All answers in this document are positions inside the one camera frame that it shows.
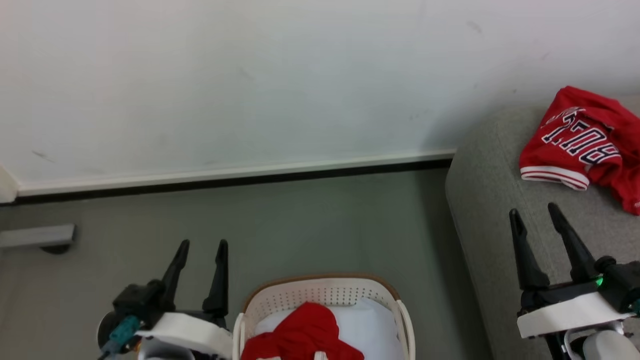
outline gray floor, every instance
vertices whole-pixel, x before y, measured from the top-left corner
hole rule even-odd
[[[231,324],[261,283],[293,275],[370,272],[400,293],[417,359],[489,357],[444,195],[446,169],[338,177],[0,209],[0,228],[73,222],[63,256],[0,259],[0,354],[95,359],[97,324],[127,284],[161,277],[191,240],[176,304],[198,309],[230,245]]]

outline gray fabric upholstery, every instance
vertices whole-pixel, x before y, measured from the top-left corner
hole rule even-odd
[[[621,99],[640,115],[640,96]],[[529,242],[552,283],[569,281],[570,264],[554,231],[547,203],[556,202],[594,257],[640,259],[640,217],[622,210],[609,190],[591,185],[578,192],[555,183],[520,179],[518,158],[548,104],[504,110],[475,128],[461,146],[447,176],[451,207],[476,289],[495,359],[550,358],[542,339],[522,340],[516,325],[520,290],[508,212],[518,208]],[[640,346],[640,320],[625,322]]]

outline white stripe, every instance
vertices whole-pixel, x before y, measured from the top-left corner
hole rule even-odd
[[[566,177],[570,177],[572,179],[576,179],[585,185],[589,186],[589,179],[586,176],[580,174],[576,171],[567,170],[561,167],[523,167],[520,168],[520,173],[523,174],[525,172],[532,171],[546,171],[546,172],[555,172],[556,174],[564,175]]]
[[[566,186],[578,191],[587,190],[585,184],[582,184],[573,179],[565,179],[563,177],[555,177],[553,174],[549,174],[548,172],[528,172],[522,175],[522,179],[530,180],[530,181],[548,181],[551,183],[563,183]]]

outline laundry basket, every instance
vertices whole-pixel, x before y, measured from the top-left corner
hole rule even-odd
[[[351,306],[366,297],[391,310],[396,320],[404,360],[415,360],[415,336],[409,312],[397,291],[378,277],[365,274],[329,274],[269,282],[253,292],[234,325],[233,360],[240,360],[255,326],[267,316],[295,309],[305,302],[324,306]]]

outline white cloth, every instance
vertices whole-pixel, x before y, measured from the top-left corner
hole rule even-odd
[[[328,308],[340,328],[338,338],[360,350],[365,360],[404,359],[391,310],[367,298],[359,299],[354,306]],[[273,332],[292,312],[285,310],[267,316],[255,326],[255,335]]]

